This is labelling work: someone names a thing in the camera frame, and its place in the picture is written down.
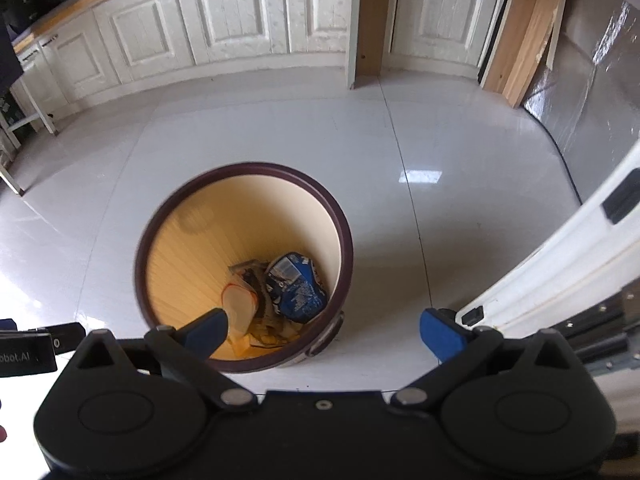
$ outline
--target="screw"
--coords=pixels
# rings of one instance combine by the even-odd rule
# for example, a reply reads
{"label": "screw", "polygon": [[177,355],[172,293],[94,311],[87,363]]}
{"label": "screw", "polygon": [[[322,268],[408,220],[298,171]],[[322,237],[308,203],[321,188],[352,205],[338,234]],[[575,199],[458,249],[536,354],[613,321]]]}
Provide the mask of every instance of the screw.
{"label": "screw", "polygon": [[229,406],[244,406],[254,400],[254,394],[244,388],[230,388],[222,392],[220,399]]}
{"label": "screw", "polygon": [[421,404],[425,400],[427,400],[427,394],[421,390],[420,388],[414,388],[409,386],[408,388],[403,388],[398,393],[396,393],[396,399],[403,406],[413,406],[414,404]]}
{"label": "screw", "polygon": [[334,404],[330,400],[318,400],[318,402],[316,402],[316,408],[324,412],[330,410],[333,406]]}

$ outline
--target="white tile floor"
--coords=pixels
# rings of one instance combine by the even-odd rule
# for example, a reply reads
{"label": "white tile floor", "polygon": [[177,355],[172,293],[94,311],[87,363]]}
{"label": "white tile floor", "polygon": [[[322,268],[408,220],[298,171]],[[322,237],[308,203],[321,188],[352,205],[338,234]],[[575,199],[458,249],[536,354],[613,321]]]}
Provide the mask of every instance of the white tile floor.
{"label": "white tile floor", "polygon": [[[142,336],[131,276],[150,216],[203,171],[266,160],[336,197],[354,239],[353,285],[323,354],[236,380],[258,393],[395,390],[433,367],[418,337],[422,309],[476,297],[577,200],[545,132],[474,82],[393,73],[343,85],[332,69],[221,76],[111,102],[62,121],[56,139],[36,136],[12,169],[27,194],[0,189],[0,317]],[[46,470],[24,428],[53,379],[0,380],[8,478]],[[30,384],[38,391],[25,400]]]}

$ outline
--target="trash can rim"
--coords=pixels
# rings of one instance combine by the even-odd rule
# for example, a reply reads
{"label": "trash can rim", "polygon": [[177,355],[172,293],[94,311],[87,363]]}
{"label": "trash can rim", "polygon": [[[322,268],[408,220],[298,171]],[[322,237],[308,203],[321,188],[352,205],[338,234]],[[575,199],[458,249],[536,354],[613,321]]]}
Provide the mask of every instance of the trash can rim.
{"label": "trash can rim", "polygon": [[340,242],[340,273],[326,308],[311,327],[296,341],[287,344],[281,350],[261,357],[238,361],[209,359],[207,363],[220,372],[246,372],[271,368],[295,358],[305,352],[324,332],[331,321],[340,314],[342,304],[351,285],[353,273],[353,241],[347,219],[335,198],[316,180],[301,171],[270,162],[240,162],[206,171],[174,191],[153,214],[140,238],[134,264],[134,287],[136,299],[143,318],[149,328],[161,324],[151,307],[146,288],[146,267],[148,256],[158,230],[174,209],[198,190],[235,176],[264,175],[281,178],[304,189],[311,194],[327,211],[334,223]]}

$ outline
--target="cabinet door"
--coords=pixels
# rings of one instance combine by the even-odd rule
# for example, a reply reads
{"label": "cabinet door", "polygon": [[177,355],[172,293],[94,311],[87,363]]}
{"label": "cabinet door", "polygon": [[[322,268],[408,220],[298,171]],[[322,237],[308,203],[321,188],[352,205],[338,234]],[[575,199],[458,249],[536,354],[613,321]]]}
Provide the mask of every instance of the cabinet door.
{"label": "cabinet door", "polygon": [[[33,98],[44,113],[53,113],[68,104],[37,44],[31,45],[21,52],[18,57],[24,70],[22,81],[27,85],[31,95],[33,95]],[[25,113],[35,113],[33,105],[31,105],[20,82],[14,85],[13,92]]]}
{"label": "cabinet door", "polygon": [[40,46],[69,102],[119,83],[90,10],[44,37]]}
{"label": "cabinet door", "polygon": [[478,66],[497,0],[398,0],[392,52]]}
{"label": "cabinet door", "polygon": [[178,0],[109,0],[94,14],[123,83],[193,65]]}
{"label": "cabinet door", "polygon": [[346,52],[351,0],[287,0],[292,52]]}
{"label": "cabinet door", "polygon": [[284,0],[180,0],[197,64],[287,51]]}

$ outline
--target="reflective foil wall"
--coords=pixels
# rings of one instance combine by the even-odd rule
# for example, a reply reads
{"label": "reflective foil wall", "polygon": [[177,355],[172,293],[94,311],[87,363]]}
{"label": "reflective foil wall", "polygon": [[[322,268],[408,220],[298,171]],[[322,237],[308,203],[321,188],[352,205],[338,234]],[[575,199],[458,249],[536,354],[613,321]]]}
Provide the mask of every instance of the reflective foil wall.
{"label": "reflective foil wall", "polygon": [[553,70],[543,58],[524,100],[583,201],[640,136],[638,17],[624,0],[567,0]]}

